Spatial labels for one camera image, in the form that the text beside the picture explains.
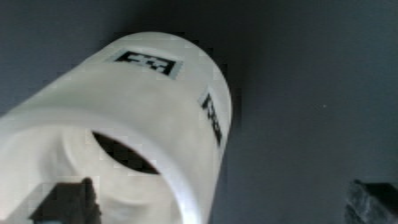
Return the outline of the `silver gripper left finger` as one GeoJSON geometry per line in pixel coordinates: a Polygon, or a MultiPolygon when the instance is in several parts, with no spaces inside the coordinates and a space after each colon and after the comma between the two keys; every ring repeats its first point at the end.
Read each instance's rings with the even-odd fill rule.
{"type": "Polygon", "coordinates": [[[101,224],[92,180],[59,183],[28,217],[34,224],[101,224]]]}

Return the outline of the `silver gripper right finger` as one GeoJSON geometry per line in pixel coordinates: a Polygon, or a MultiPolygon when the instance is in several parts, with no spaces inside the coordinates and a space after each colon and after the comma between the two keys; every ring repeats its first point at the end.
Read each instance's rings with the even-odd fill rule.
{"type": "Polygon", "coordinates": [[[350,183],[345,224],[398,224],[398,188],[391,183],[350,183]]]}

